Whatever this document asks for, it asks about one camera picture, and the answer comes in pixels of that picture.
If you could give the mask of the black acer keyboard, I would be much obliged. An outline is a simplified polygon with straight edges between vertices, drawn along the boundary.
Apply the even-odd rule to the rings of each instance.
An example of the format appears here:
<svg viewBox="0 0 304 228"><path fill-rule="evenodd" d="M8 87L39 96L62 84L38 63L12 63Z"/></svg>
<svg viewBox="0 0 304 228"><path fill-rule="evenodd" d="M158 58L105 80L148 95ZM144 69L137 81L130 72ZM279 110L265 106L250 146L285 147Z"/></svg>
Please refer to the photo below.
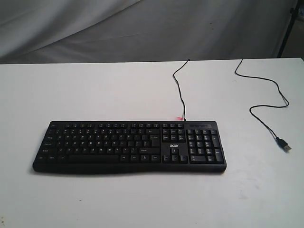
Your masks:
<svg viewBox="0 0 304 228"><path fill-rule="evenodd" d="M215 121L52 121L33 162L46 173L224 172Z"/></svg>

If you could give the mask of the grey backdrop cloth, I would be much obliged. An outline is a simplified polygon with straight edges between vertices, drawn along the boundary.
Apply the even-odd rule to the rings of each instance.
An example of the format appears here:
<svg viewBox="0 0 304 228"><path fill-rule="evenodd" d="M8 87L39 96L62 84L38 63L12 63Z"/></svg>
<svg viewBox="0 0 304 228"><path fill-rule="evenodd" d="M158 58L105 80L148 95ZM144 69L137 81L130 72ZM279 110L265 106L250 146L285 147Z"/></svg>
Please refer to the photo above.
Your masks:
<svg viewBox="0 0 304 228"><path fill-rule="evenodd" d="M3 0L3 64L274 58L295 0Z"/></svg>

